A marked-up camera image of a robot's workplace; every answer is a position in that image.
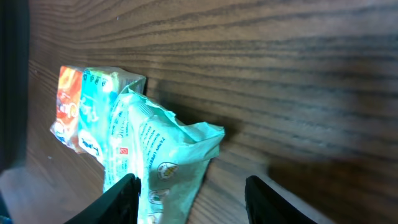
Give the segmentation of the long teal wipes pack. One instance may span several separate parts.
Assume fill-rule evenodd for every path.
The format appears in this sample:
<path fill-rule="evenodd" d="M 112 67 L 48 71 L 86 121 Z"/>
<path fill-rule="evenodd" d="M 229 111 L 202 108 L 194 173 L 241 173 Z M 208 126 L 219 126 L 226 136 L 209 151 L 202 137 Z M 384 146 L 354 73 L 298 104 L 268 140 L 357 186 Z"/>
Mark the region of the long teal wipes pack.
<path fill-rule="evenodd" d="M 185 223 L 224 136 L 221 126 L 183 124 L 146 96 L 124 90 L 111 112 L 103 188 L 134 174 L 141 180 L 138 223 Z"/>

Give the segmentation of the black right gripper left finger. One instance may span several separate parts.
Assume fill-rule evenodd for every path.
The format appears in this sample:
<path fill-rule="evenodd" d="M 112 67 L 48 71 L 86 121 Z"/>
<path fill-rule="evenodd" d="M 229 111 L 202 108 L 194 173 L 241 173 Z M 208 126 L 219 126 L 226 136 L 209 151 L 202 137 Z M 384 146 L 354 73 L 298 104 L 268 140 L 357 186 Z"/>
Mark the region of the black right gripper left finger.
<path fill-rule="evenodd" d="M 137 224 L 141 180 L 127 174 L 65 224 Z"/>

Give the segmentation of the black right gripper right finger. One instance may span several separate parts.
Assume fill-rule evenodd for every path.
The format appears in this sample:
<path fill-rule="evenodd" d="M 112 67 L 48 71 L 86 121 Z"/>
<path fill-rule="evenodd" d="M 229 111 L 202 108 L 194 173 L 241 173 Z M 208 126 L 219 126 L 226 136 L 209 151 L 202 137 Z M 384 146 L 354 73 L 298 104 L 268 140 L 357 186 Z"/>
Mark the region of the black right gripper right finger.
<path fill-rule="evenodd" d="M 244 196 L 249 224 L 315 224 L 256 175 L 246 179 Z"/>

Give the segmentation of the teal gum packet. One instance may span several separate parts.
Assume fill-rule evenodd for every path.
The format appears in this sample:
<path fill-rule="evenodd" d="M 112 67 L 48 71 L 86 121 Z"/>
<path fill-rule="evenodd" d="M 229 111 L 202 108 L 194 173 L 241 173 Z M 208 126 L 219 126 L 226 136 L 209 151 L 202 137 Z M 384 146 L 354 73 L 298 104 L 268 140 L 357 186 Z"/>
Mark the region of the teal gum packet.
<path fill-rule="evenodd" d="M 87 67 L 83 72 L 78 144 L 98 162 L 104 163 L 108 147 L 111 110 L 125 87 L 142 93 L 146 77 L 118 67 Z"/>

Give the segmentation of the brown bread pouch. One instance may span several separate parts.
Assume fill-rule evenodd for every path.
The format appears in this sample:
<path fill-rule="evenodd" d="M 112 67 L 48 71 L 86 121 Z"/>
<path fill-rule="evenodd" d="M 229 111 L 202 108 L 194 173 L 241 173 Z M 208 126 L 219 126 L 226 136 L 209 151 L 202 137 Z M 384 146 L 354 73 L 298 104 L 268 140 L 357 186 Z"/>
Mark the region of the brown bread pouch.
<path fill-rule="evenodd" d="M 14 223 L 65 223 L 102 194 L 102 170 L 21 167 L 1 174 Z"/>

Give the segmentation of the orange snack packet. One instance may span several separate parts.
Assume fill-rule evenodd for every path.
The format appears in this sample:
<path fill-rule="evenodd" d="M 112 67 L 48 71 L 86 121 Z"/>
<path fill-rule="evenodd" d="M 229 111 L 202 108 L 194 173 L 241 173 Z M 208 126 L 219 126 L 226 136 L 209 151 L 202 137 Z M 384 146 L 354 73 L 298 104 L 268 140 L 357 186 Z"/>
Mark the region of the orange snack packet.
<path fill-rule="evenodd" d="M 60 67 L 56 117 L 50 131 L 66 147 L 76 153 L 85 151 L 78 144 L 78 119 L 81 85 L 84 68 L 63 65 Z"/>

